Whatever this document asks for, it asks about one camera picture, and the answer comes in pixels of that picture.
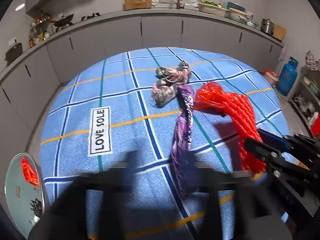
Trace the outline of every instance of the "blue gas cylinder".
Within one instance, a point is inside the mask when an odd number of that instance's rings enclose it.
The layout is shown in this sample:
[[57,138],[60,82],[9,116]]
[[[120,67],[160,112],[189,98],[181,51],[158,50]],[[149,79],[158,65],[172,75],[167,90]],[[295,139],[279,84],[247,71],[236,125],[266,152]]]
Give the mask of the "blue gas cylinder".
[[293,57],[290,57],[289,62],[284,64],[279,81],[276,84],[276,88],[280,94],[284,96],[288,95],[294,81],[297,78],[297,66],[298,61],[296,61]]

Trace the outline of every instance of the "wooden cutting board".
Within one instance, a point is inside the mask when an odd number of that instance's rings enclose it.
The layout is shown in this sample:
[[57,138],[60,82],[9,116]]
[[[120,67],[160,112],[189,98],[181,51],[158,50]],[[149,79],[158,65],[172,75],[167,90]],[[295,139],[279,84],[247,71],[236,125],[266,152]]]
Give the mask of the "wooden cutting board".
[[151,0],[124,0],[125,10],[151,8]]
[[287,29],[284,27],[281,27],[280,25],[275,24],[275,28],[273,30],[273,36],[278,38],[279,40],[283,40],[285,33],[287,32]]

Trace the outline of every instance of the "stainless steel pot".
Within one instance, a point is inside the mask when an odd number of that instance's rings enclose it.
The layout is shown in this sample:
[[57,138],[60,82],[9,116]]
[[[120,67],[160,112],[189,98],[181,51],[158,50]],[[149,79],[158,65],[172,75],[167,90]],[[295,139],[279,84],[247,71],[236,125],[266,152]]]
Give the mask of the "stainless steel pot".
[[269,19],[262,19],[261,22],[261,31],[270,35],[273,35],[275,25]]

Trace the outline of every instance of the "red mesh bag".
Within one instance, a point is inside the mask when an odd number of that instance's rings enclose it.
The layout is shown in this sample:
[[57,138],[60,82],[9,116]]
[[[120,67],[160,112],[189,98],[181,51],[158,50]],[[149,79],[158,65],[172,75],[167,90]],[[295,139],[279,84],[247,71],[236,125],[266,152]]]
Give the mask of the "red mesh bag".
[[21,159],[21,167],[26,182],[31,183],[33,186],[40,187],[37,173],[34,171],[34,169],[31,167],[30,163],[27,161],[25,157]]
[[256,128],[254,110],[248,97],[224,92],[219,84],[209,81],[197,90],[195,102],[198,107],[214,107],[223,114],[230,115],[240,136],[238,145],[242,170],[251,170],[255,173],[263,171],[266,164],[244,149],[244,140],[248,137],[262,142]]

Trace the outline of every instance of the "frying pan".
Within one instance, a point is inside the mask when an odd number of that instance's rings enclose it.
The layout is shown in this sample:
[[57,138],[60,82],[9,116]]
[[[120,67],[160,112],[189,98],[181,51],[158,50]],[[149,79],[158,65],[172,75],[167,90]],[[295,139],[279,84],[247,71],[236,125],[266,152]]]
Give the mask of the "frying pan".
[[73,15],[74,14],[70,14],[68,15],[67,17],[62,17],[60,20],[58,21],[51,21],[51,22],[54,22],[54,26],[59,28],[59,27],[62,27],[63,25],[66,25],[67,23],[71,22],[72,18],[73,18]]

